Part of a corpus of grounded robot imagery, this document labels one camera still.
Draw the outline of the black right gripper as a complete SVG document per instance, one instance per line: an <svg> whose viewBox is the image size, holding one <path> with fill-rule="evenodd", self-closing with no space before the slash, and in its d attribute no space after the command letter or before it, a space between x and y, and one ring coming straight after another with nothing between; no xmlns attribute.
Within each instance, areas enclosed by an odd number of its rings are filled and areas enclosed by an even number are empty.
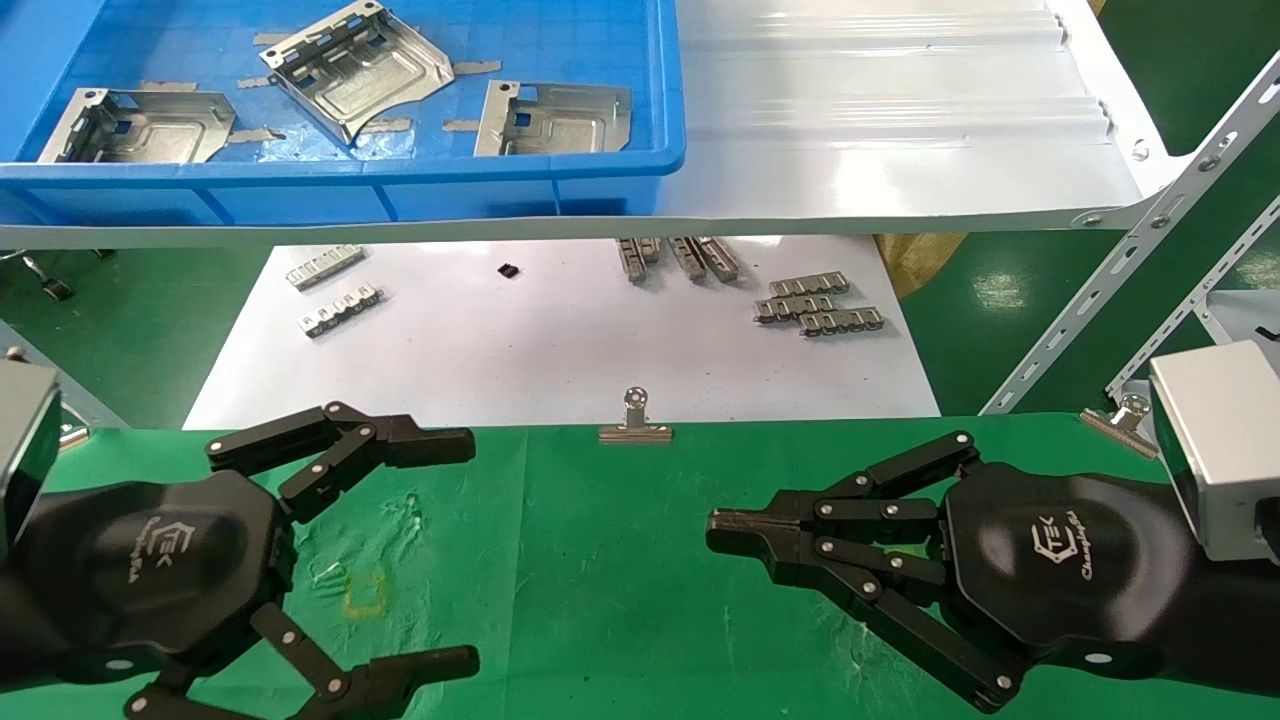
<svg viewBox="0 0 1280 720"><path fill-rule="evenodd" d="M835 537L928 537L919 491L978 462L952 432L837 480L780 489L758 510L717 509L707 546L754 557L777 585L815 591L983 714L1020 691L1021 662L927 612L940 564ZM1277 694L1277 568L1207 557L1169 486L984 465L943 495L952 615L1029 664L1123 680ZM801 532L768 532L801 530Z"/></svg>

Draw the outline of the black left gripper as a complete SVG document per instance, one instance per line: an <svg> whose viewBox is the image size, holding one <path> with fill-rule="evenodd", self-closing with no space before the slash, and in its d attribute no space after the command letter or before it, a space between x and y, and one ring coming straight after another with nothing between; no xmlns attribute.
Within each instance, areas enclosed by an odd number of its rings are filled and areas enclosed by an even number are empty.
<svg viewBox="0 0 1280 720"><path fill-rule="evenodd" d="M468 428L424 429L408 414L330 402L215 438L206 455L218 473L202 480L45 495L3 560L3 689L163 671L125 717L250 719L187 693L261 635L312 688L293 719L401 719L420 688L475 676L477 650L339 669L278 606L297 559L291 520L312 521L381 466L463 464L476 452ZM282 506L247 478L300 460L308 465L280 484Z"/></svg>

